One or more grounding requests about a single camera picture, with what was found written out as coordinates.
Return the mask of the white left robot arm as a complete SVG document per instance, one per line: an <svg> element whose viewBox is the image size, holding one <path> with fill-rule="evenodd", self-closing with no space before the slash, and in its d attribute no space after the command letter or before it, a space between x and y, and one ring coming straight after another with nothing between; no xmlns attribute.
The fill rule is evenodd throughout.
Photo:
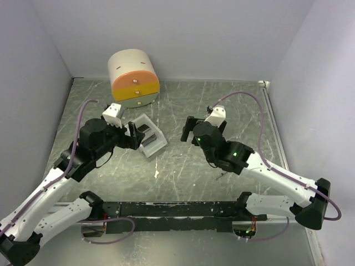
<svg viewBox="0 0 355 266"><path fill-rule="evenodd" d="M103 200L91 191L49 215L71 187L97 168L97 161L115 147L137 150L145 137L133 122L117 126L103 118L77 126L74 141L62 152L42 183L11 214L1 220L1 254L11 265L28 264L51 238L71 225L104 217Z"/></svg>

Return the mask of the white card tray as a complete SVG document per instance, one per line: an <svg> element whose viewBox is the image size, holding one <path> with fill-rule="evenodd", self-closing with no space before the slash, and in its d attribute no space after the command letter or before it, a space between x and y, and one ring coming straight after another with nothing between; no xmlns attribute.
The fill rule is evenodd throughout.
<svg viewBox="0 0 355 266"><path fill-rule="evenodd" d="M142 145L140 145L139 147L139 150L147 158L151 157L168 144L163 132L152 122L152 120L146 114L140 115L139 117L134 119L133 122L135 123L137 128L144 124L148 125L148 127L150 127L156 134L157 139L155 141L151 142L145 147L143 147Z"/></svg>

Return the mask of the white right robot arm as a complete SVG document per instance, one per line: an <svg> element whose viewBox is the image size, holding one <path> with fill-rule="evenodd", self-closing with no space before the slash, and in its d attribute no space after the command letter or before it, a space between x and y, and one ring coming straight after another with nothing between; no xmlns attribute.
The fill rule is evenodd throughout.
<svg viewBox="0 0 355 266"><path fill-rule="evenodd" d="M204 119L188 116L180 140L185 142L193 134L191 143L202 149L210 166L263 181L282 194L264 199L244 192L239 198L241 203L235 207L236 216L244 221L261 214L288 216L306 228L320 230L328 206L330 181L310 180L263 161L253 148L225 140L222 135L225 126L226 122L217 127Z"/></svg>

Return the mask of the black credit card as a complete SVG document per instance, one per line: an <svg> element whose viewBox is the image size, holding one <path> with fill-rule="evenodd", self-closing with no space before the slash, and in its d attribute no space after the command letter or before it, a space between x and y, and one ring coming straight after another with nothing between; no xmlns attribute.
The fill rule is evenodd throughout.
<svg viewBox="0 0 355 266"><path fill-rule="evenodd" d="M142 133L144 133L144 138L142 139L141 145L143 147L147 146L151 142L155 141L157 139L155 132L148 127L148 125L144 124L138 127L138 130Z"/></svg>

